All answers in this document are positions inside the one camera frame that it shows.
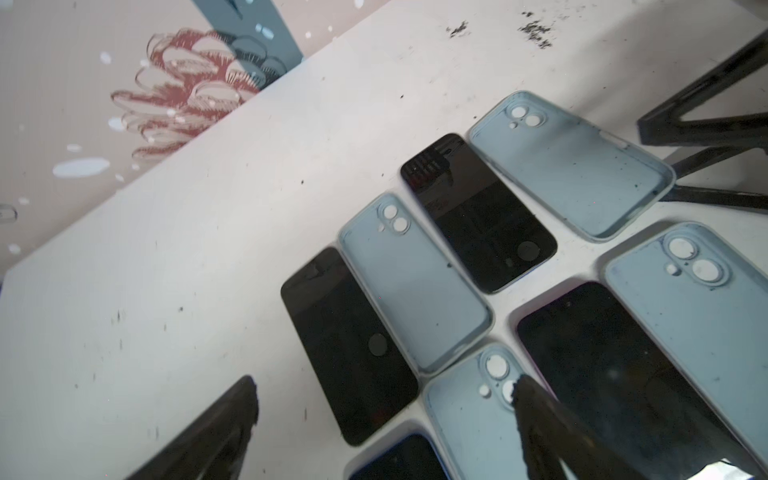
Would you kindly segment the light-blue case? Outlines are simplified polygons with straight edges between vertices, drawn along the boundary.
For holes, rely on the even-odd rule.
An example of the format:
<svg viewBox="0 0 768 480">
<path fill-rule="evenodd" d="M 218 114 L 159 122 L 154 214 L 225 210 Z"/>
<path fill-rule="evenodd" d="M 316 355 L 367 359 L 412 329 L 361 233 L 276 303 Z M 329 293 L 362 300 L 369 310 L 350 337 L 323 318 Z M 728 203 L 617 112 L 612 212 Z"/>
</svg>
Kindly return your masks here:
<svg viewBox="0 0 768 480">
<path fill-rule="evenodd" d="M 373 200 L 338 242 L 419 374 L 437 374 L 492 326 L 487 304 L 397 196 Z"/>
<path fill-rule="evenodd" d="M 434 377 L 425 409 L 457 479 L 526 479 L 512 392 L 523 374 L 491 343 Z"/>
<path fill-rule="evenodd" d="M 707 226 L 683 222 L 609 261 L 603 278 L 766 467 L 766 275 Z"/>
<path fill-rule="evenodd" d="M 676 181 L 671 166 L 531 92 L 468 132 L 470 145 L 582 238 L 615 238 Z"/>
</svg>

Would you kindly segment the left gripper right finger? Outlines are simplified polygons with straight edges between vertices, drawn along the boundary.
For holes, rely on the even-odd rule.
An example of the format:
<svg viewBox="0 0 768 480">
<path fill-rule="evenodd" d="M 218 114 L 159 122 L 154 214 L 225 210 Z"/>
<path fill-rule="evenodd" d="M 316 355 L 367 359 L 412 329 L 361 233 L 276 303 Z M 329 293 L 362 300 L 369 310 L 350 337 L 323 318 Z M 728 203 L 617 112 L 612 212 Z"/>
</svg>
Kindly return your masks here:
<svg viewBox="0 0 768 480">
<path fill-rule="evenodd" d="M 514 383 L 511 406 L 530 479 L 642 479 L 644 475 L 594 437 L 534 378 Z"/>
</svg>

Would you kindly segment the black phone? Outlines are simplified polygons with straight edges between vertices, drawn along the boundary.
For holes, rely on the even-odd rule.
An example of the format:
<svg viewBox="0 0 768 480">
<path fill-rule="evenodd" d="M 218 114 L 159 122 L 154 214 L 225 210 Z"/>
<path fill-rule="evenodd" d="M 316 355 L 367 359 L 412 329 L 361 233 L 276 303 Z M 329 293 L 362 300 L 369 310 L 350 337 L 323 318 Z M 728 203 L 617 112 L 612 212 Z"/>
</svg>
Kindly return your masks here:
<svg viewBox="0 0 768 480">
<path fill-rule="evenodd" d="M 728 464 L 765 474 L 616 297 L 581 284 L 523 317 L 518 336 L 549 389 L 649 479 Z"/>
<path fill-rule="evenodd" d="M 349 445 L 416 398 L 413 371 L 337 249 L 319 252 L 280 295 Z"/>
<path fill-rule="evenodd" d="M 504 289 L 557 252 L 555 237 L 455 133 L 405 162 L 400 175 L 486 294 Z"/>
</svg>

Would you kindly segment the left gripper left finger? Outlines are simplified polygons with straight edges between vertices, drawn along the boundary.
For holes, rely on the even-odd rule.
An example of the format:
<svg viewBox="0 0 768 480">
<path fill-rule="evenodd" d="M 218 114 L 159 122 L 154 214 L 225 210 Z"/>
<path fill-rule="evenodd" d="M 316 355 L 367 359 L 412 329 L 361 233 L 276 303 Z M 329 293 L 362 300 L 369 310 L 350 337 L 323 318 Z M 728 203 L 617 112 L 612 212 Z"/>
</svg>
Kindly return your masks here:
<svg viewBox="0 0 768 480">
<path fill-rule="evenodd" d="M 257 385 L 245 375 L 129 477 L 237 479 L 258 417 Z"/>
</svg>

